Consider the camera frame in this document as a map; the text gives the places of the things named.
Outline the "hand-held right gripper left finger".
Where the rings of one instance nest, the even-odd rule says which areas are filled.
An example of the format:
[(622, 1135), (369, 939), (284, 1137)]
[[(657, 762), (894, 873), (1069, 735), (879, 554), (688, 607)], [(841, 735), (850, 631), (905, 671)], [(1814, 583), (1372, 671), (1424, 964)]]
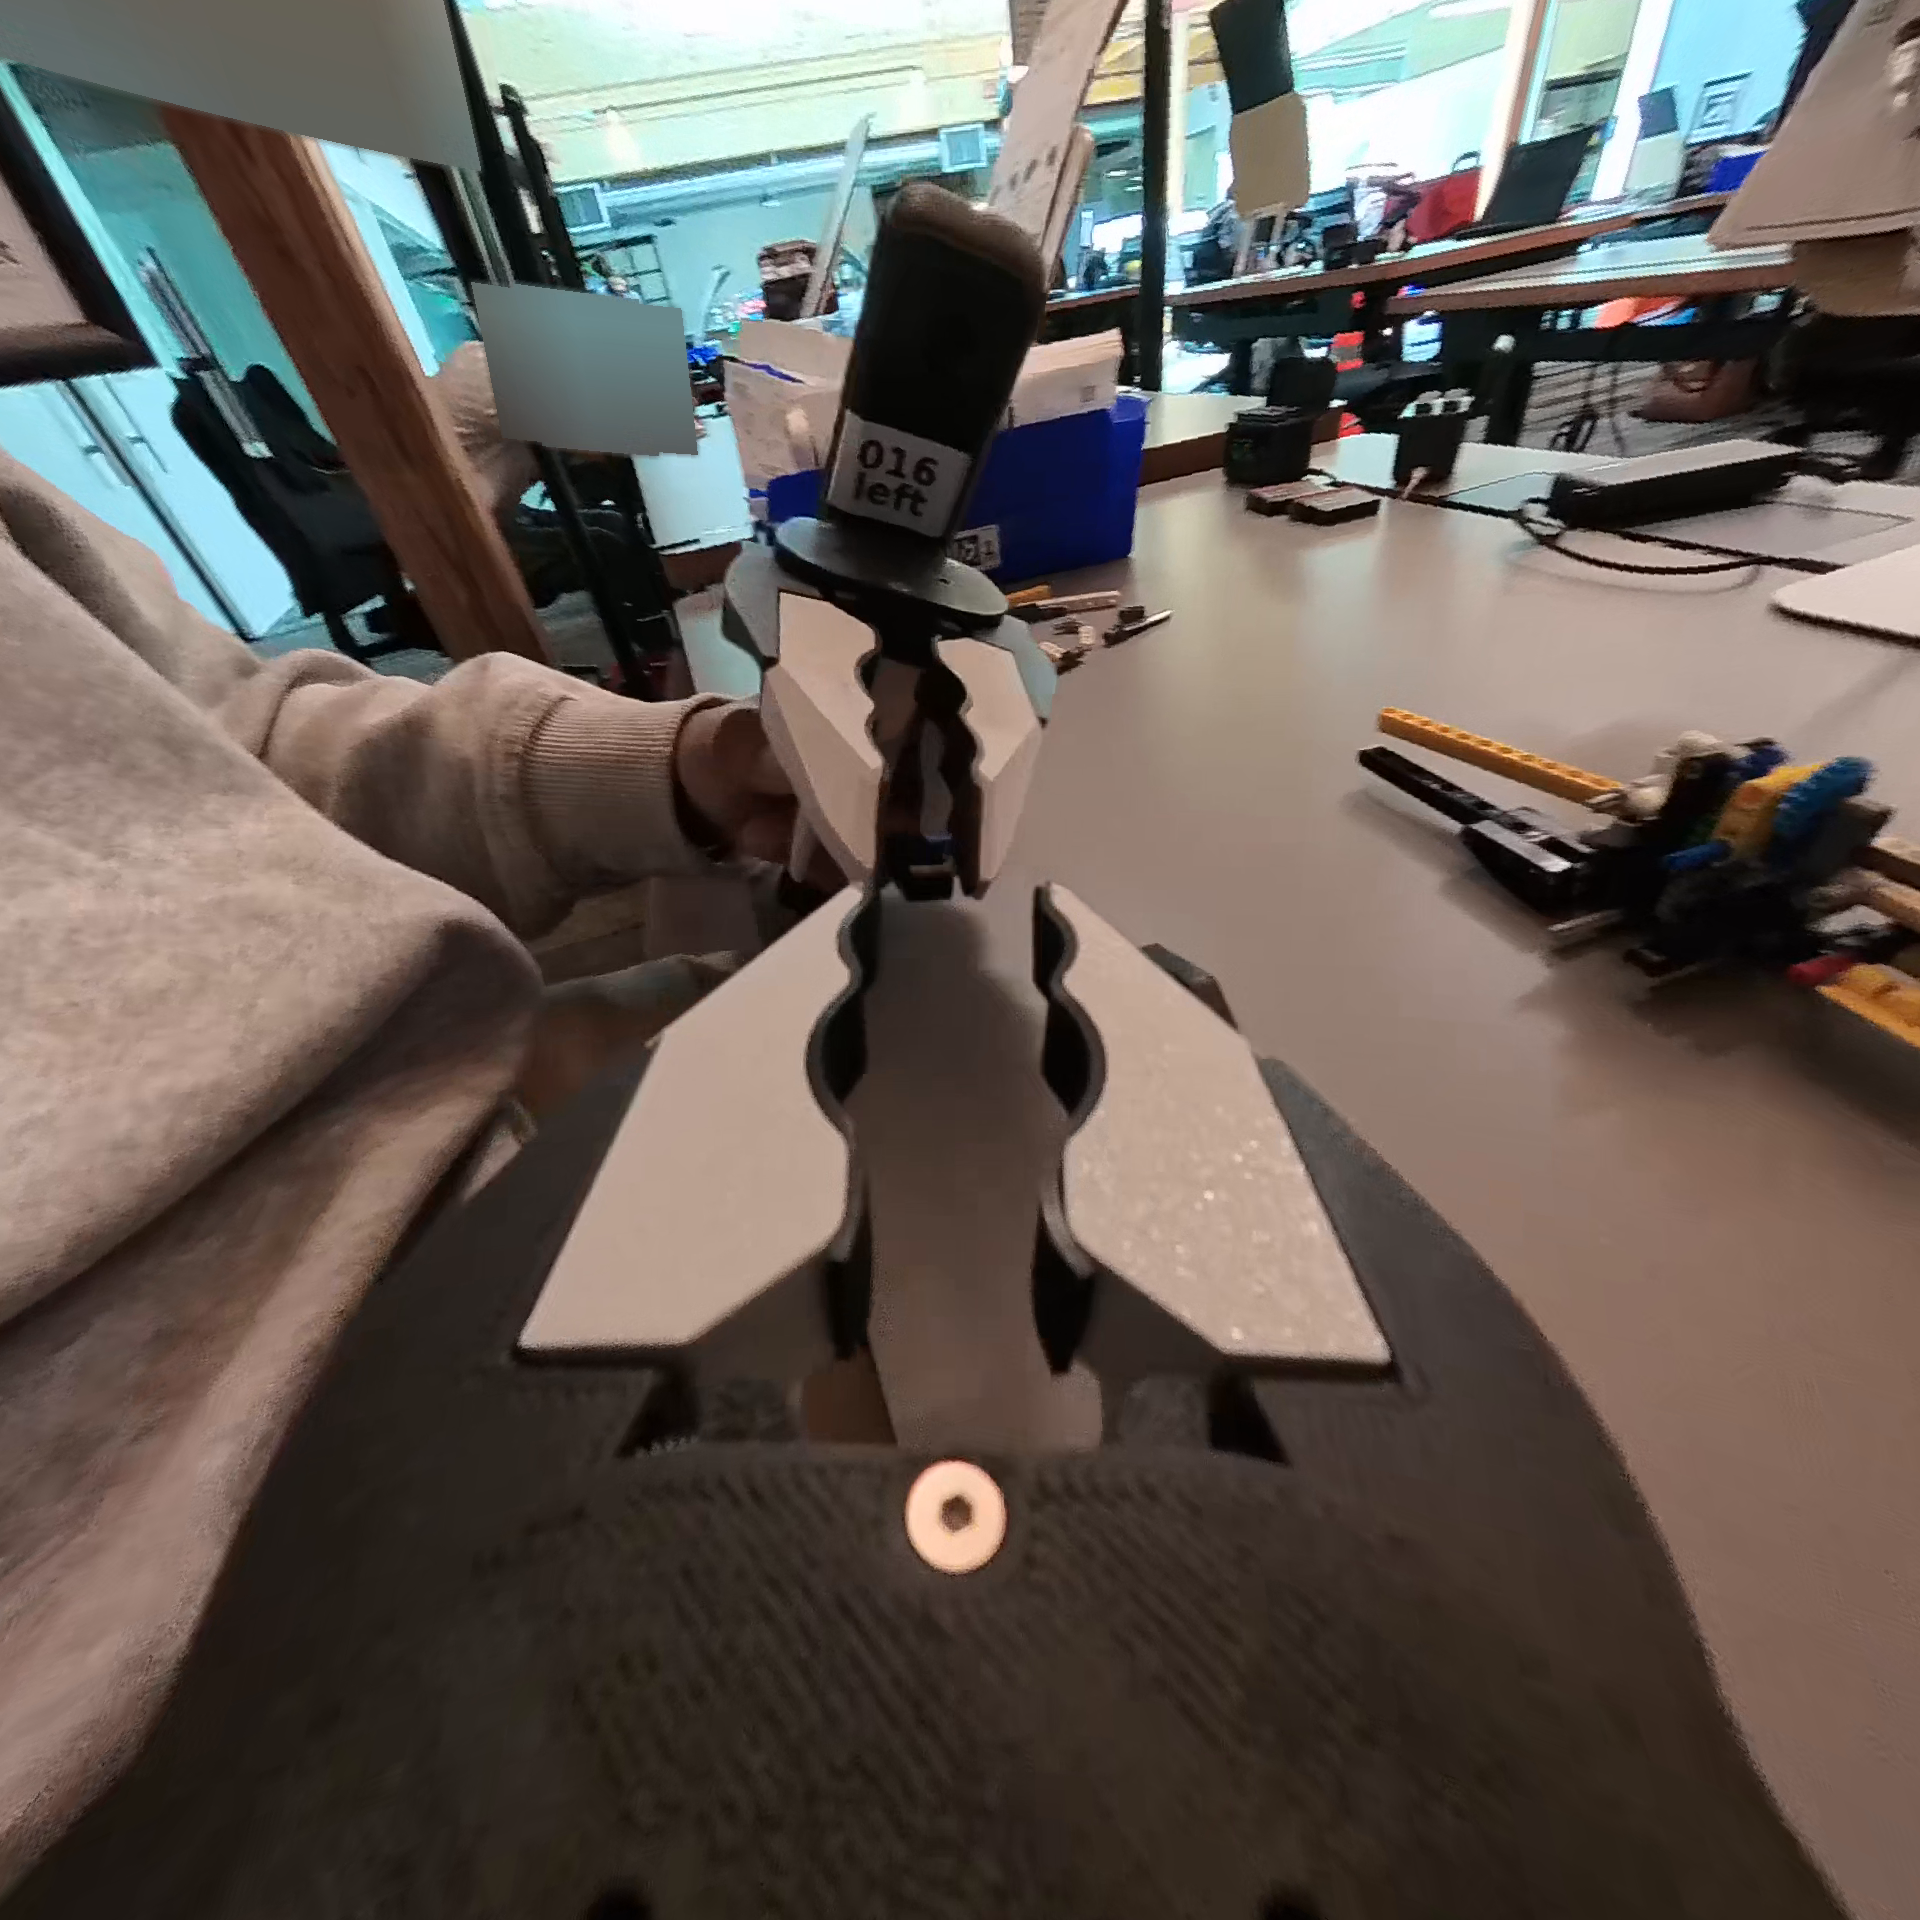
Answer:
[(650, 1052), (520, 1323), (537, 1362), (831, 1366), (869, 1347), (848, 1096), (879, 900), (844, 889)]

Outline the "multicolour lego model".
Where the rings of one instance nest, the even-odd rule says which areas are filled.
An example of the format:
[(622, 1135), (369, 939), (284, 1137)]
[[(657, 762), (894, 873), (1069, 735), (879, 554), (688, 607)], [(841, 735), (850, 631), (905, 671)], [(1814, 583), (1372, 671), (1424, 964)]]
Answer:
[(1918, 847), (1860, 756), (1680, 735), (1638, 780), (1380, 710), (1357, 768), (1445, 822), (1561, 946), (1649, 983), (1766, 971), (1918, 1050)]

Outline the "black office chair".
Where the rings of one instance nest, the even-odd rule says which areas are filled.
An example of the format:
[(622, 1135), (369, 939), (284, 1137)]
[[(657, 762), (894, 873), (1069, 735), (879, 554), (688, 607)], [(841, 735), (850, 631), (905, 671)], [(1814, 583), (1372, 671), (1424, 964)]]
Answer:
[(270, 368), (229, 378), (192, 360), (176, 375), (170, 420), (335, 651), (360, 666), (444, 656), (366, 491)]

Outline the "blue plastic bin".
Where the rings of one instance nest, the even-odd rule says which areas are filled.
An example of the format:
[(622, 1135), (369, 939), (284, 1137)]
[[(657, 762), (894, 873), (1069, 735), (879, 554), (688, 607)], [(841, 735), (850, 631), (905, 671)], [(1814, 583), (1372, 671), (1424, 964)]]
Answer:
[(936, 379), (861, 378), (823, 467), (774, 480), (777, 561), (815, 583), (932, 607), (1121, 561), (1133, 546), (1145, 401), (1005, 423)]

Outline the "wooden post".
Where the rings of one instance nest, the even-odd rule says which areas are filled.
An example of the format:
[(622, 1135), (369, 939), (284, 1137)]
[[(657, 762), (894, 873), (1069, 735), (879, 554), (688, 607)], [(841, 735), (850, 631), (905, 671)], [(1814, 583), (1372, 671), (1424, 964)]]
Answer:
[(173, 104), (158, 116), (441, 648), (551, 666), (512, 552), (317, 140)]

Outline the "black stand pole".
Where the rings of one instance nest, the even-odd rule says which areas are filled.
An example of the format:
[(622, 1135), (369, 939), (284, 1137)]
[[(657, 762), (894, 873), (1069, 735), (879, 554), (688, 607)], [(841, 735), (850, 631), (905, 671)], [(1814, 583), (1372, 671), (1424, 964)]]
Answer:
[(1173, 107), (1173, 4), (1143, 2), (1141, 76), (1141, 259), (1133, 316), (1133, 371), (1143, 393), (1158, 393), (1166, 343), (1167, 161)]

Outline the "cardboard sign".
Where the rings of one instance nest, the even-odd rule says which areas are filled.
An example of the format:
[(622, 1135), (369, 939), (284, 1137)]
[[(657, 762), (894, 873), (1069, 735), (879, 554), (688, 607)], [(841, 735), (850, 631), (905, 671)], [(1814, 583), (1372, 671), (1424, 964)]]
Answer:
[(1720, 208), (1717, 250), (1909, 234), (1918, 225), (1918, 4), (1857, 4)]

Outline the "black charger block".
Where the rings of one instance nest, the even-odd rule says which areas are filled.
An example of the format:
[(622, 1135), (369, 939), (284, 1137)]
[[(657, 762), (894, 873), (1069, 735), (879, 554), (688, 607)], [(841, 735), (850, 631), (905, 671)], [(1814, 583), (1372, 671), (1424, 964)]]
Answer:
[(1437, 490), (1456, 467), (1477, 414), (1469, 390), (1420, 392), (1399, 411), (1391, 488), (1400, 494)]

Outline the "person's left forearm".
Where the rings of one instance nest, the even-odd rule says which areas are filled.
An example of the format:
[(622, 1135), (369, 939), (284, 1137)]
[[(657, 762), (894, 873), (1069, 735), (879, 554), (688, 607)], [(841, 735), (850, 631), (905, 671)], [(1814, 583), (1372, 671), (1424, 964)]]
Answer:
[(528, 1022), (524, 943), (694, 873), (688, 704), (488, 654), (423, 687), (258, 658), (4, 458), (4, 1092), (33, 1046), (215, 1072)]

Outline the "black laptop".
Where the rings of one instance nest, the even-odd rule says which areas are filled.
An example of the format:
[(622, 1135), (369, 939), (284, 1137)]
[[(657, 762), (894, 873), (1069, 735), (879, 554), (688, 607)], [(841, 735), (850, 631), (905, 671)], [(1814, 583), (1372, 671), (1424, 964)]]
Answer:
[(1494, 193), (1463, 236), (1505, 236), (1556, 225), (1604, 122), (1516, 144)]

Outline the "black square device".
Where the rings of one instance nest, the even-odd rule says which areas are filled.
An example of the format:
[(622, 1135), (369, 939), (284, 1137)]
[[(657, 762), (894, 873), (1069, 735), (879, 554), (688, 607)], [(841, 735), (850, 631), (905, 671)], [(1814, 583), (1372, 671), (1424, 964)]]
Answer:
[(1316, 451), (1338, 440), (1342, 409), (1258, 406), (1237, 411), (1223, 434), (1220, 472), (1233, 490), (1290, 486)]

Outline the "person's left hand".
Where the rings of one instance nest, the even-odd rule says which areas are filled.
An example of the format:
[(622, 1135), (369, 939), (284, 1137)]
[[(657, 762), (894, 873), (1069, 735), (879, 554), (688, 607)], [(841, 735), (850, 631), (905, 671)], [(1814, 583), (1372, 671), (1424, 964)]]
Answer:
[(757, 863), (814, 894), (833, 894), (846, 882), (810, 842), (757, 704), (688, 704), (669, 768), (678, 828), (712, 865)]

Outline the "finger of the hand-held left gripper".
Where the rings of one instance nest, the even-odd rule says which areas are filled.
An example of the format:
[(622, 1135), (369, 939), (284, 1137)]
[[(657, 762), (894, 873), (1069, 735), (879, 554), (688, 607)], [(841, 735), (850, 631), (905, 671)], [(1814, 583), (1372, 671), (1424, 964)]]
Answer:
[(942, 639), (924, 683), (958, 889), (982, 899), (1016, 840), (1044, 732), (1020, 658), (982, 639)]
[(921, 671), (837, 603), (777, 598), (777, 658), (762, 671), (759, 721), (797, 800), (791, 868), (828, 858), (852, 884), (876, 880), (882, 800), (913, 724)]

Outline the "grey zip sweatshirt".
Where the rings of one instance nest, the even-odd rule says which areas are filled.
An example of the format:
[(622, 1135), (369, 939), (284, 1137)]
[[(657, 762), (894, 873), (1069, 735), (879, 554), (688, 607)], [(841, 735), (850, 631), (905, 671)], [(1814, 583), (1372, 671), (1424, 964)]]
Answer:
[(528, 1022), (215, 1072), (33, 1046), (4, 1092), (4, 1889), (153, 1719), (345, 1319), (526, 1139)]

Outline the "grey board panel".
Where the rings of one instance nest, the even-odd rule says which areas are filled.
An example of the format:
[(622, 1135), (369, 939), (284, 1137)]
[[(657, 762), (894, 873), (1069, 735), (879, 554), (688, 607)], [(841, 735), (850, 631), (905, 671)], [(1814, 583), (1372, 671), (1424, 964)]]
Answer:
[(474, 283), (471, 310), (506, 442), (630, 459), (696, 452), (676, 306), (512, 281)]

